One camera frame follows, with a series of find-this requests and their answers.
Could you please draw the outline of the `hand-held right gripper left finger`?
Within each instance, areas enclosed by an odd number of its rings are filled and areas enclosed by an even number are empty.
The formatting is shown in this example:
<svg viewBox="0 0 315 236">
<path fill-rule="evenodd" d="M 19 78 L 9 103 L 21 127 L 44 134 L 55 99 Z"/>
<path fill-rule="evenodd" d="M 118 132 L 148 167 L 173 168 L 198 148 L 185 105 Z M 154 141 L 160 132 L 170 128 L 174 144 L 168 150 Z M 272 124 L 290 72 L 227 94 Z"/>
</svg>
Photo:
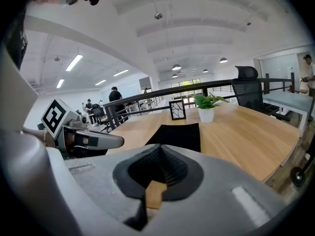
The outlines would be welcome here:
<svg viewBox="0 0 315 236">
<path fill-rule="evenodd" d="M 66 161 L 79 189 L 88 196 L 79 207 L 94 223 L 86 236 L 160 236 L 162 223 L 148 221 L 146 189 L 159 162 L 160 145 Z"/>
</svg>

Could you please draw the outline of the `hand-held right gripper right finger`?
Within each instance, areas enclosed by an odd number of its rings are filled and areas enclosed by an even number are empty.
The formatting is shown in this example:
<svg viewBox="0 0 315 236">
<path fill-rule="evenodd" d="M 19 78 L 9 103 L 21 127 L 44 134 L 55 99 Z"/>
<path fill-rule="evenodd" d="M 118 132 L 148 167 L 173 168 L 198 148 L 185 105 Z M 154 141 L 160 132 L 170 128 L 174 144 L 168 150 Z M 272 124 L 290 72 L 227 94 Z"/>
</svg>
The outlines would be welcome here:
<svg viewBox="0 0 315 236">
<path fill-rule="evenodd" d="M 273 189 L 235 164 L 185 148 L 170 149 L 196 161 L 204 178 L 188 198 L 162 203 L 148 223 L 150 236 L 245 235 L 286 207 Z"/>
</svg>

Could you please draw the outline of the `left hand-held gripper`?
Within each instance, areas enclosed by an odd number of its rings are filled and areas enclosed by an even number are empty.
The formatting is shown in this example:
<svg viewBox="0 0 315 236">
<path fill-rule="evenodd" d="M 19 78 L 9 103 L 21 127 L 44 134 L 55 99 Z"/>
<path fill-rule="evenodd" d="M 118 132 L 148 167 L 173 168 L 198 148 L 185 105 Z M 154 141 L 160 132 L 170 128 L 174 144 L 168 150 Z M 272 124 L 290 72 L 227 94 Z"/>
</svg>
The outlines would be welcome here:
<svg viewBox="0 0 315 236">
<path fill-rule="evenodd" d="M 55 98 L 45 110 L 41 121 L 52 136 L 54 147 L 63 159 L 85 158 L 106 154 L 106 149 L 124 145 L 124 138 L 88 130 L 85 117 L 70 109 L 62 100 Z M 66 148 L 64 133 L 74 133 L 73 147 Z"/>
</svg>

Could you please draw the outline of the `person's left hand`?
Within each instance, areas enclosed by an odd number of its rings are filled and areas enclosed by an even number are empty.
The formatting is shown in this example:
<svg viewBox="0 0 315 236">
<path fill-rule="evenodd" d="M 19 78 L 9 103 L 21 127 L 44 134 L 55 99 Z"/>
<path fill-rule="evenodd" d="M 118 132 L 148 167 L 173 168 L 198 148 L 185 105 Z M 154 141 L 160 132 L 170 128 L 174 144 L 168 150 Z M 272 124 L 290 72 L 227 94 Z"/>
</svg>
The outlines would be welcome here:
<svg viewBox="0 0 315 236">
<path fill-rule="evenodd" d="M 75 140 L 75 134 L 71 132 L 65 132 L 64 133 L 64 144 L 66 148 L 71 148 L 73 147 Z"/>
</svg>

